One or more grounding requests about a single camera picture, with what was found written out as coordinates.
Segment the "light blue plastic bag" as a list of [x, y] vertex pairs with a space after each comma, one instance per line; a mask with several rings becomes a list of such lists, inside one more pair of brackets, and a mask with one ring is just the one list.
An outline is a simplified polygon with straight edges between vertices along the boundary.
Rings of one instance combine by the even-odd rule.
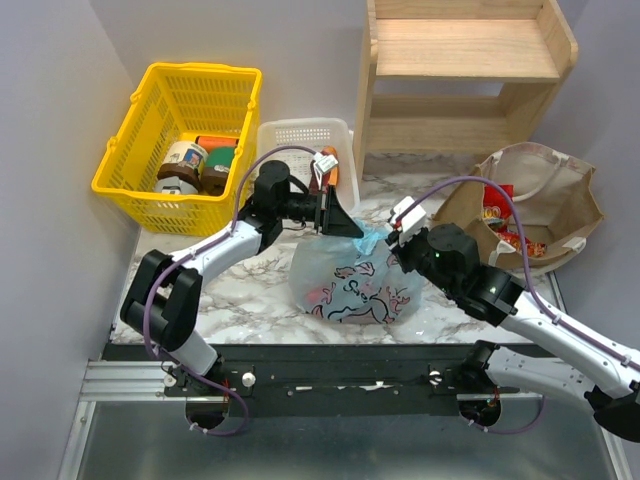
[[[297, 245], [288, 277], [295, 304], [327, 322], [402, 321], [419, 309], [426, 280], [402, 271], [387, 230], [357, 224], [363, 238], [319, 235]], [[325, 299], [312, 305], [305, 297], [316, 288], [325, 289]]]

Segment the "red toy fruit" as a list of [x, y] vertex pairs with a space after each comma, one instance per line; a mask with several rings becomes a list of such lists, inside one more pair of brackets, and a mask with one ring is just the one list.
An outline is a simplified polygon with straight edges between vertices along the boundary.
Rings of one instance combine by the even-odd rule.
[[312, 305], [322, 303], [325, 299], [325, 289], [316, 288], [311, 290], [305, 297], [306, 301]]

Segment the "brown burlap tote bag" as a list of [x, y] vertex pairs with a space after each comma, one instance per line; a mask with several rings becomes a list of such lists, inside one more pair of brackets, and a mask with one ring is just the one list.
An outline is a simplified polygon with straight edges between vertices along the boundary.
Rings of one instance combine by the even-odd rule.
[[[471, 171], [512, 196], [525, 231], [532, 272], [541, 275], [575, 258], [603, 220], [591, 191], [595, 168], [550, 147], [525, 142], [491, 154]], [[513, 215], [505, 231], [482, 219], [485, 184], [462, 182], [434, 215], [436, 225], [453, 223], [475, 238], [482, 261], [503, 269], [523, 266]]]

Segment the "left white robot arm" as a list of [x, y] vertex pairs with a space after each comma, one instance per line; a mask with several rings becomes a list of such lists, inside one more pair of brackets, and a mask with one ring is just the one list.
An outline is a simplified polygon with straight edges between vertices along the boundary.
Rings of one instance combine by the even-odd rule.
[[315, 195], [291, 190], [294, 177], [282, 161], [261, 164], [253, 194], [218, 233], [181, 251], [149, 251], [124, 297], [120, 319], [185, 369], [206, 376], [219, 354], [196, 331], [204, 286], [242, 260], [270, 247], [283, 222], [311, 224], [329, 236], [360, 238], [361, 228], [330, 185]]

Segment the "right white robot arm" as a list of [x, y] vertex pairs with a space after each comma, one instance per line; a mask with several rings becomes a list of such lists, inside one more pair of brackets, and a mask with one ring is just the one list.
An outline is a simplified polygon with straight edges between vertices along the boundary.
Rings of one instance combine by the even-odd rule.
[[412, 235], [392, 231], [386, 243], [404, 272], [424, 277], [468, 316], [549, 354], [532, 359], [479, 341], [465, 367], [469, 377], [573, 402], [600, 427], [638, 442], [638, 350], [597, 333], [521, 279], [481, 262], [475, 240], [456, 225], [423, 227]]

